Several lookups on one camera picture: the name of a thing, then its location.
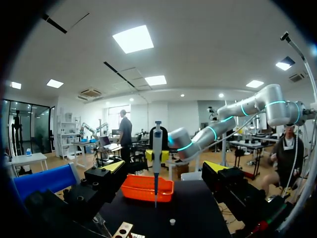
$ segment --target computer monitor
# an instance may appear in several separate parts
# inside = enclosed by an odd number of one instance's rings
[[[112,135],[120,135],[119,129],[112,130]]]
[[[110,141],[109,141],[109,138],[107,136],[101,136],[99,137],[99,141],[100,141],[100,144],[101,146],[105,146],[105,145],[110,145]]]

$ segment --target ceiling light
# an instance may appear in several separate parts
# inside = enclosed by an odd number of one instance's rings
[[[12,88],[16,88],[16,89],[21,89],[22,84],[20,83],[16,83],[16,82],[11,82],[10,85]]]
[[[286,71],[290,67],[292,67],[288,63],[281,63],[281,62],[277,63],[276,66],[279,67],[280,69],[284,70],[284,71]]]
[[[54,79],[51,79],[46,85],[53,87],[53,88],[59,88],[61,85],[63,85],[64,83],[56,81]]]
[[[280,69],[286,71],[290,67],[292,67],[293,64],[295,64],[295,61],[293,61],[290,57],[287,56],[287,57],[285,57],[285,59],[278,62],[276,64],[276,66],[279,67]]]
[[[252,80],[250,83],[248,83],[246,86],[247,87],[250,87],[250,88],[258,88],[260,87],[262,84],[264,84],[263,82],[261,81],[258,81],[258,80]]]
[[[154,47],[146,25],[122,31],[112,37],[126,54]]]
[[[166,84],[166,79],[164,75],[153,76],[144,78],[150,86]]]

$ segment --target man standing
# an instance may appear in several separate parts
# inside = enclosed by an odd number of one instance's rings
[[[127,112],[125,110],[120,111],[120,116],[122,121],[120,123],[119,131],[120,137],[118,144],[121,144],[121,158],[128,164],[130,163],[130,145],[132,143],[131,132],[132,124],[129,119],[126,117]]]

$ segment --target orange plastic container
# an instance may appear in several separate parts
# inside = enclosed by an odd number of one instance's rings
[[[174,181],[158,178],[158,202],[170,202],[174,193]],[[154,177],[128,175],[121,186],[123,196],[143,200],[155,201]]]

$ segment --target laptop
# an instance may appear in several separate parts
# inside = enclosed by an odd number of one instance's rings
[[[110,141],[109,141],[109,138],[107,136],[101,136],[99,137],[99,142],[101,144],[102,147],[104,147],[105,149],[108,149],[108,150],[113,150],[113,149],[116,149],[118,148],[118,144],[111,144]]]

